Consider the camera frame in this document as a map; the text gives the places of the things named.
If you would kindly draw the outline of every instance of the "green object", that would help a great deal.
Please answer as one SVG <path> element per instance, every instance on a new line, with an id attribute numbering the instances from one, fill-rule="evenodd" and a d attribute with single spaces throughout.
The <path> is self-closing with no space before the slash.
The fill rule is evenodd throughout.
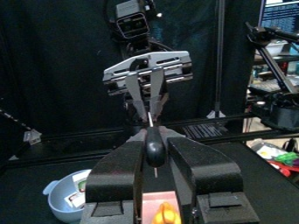
<path id="1" fill-rule="evenodd" d="M 293 152 L 287 152 L 284 155 L 280 155 L 275 158 L 276 162 L 284 163 L 285 165 L 291 165 L 292 161 L 299 158 Z"/>

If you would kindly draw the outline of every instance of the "yellow object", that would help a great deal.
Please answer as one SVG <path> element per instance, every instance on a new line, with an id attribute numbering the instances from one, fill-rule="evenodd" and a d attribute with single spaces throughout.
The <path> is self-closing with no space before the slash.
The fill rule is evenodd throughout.
<path id="1" fill-rule="evenodd" d="M 152 224 L 181 224 L 181 217 L 168 202 L 159 206 Z"/>

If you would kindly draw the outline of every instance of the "screen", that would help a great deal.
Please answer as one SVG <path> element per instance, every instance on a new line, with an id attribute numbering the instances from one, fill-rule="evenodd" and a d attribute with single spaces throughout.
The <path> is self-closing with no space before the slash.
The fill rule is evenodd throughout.
<path id="1" fill-rule="evenodd" d="M 265 1 L 261 26 L 277 26 L 284 32 L 299 33 L 299 1 Z"/>

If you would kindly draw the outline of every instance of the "black table surface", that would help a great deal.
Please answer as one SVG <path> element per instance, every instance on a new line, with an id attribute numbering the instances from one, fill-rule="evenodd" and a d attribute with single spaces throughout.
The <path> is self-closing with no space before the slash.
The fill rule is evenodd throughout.
<path id="1" fill-rule="evenodd" d="M 239 165 L 244 192 L 260 223 L 297 223 L 297 186 L 244 144 L 220 143 L 211 147 Z M 84 161 L 8 166 L 0 176 L 0 223 L 61 223 L 52 215 L 43 189 L 55 179 L 92 168 L 97 161 L 91 158 Z M 144 192 L 168 191 L 172 183 L 168 178 L 168 166 L 159 168 L 159 178 L 155 178 L 152 168 L 144 166 Z"/>

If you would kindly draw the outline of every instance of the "black backdrop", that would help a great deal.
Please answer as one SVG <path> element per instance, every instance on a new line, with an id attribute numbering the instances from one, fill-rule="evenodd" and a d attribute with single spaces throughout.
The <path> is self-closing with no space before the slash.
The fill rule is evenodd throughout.
<path id="1" fill-rule="evenodd" d="M 111 7 L 121 1 L 111 1 Z M 163 18 L 152 36 L 191 53 L 193 79 L 169 85 L 163 121 L 205 117 L 213 107 L 216 2 L 155 1 Z M 100 0 L 0 1 L 1 107 L 43 134 L 121 126 L 121 96 L 109 97 L 103 70 L 120 60 Z M 253 48 L 244 23 L 257 24 L 260 0 L 227 0 L 220 110 L 244 110 Z M 14 126 L 0 117 L 1 133 Z"/>

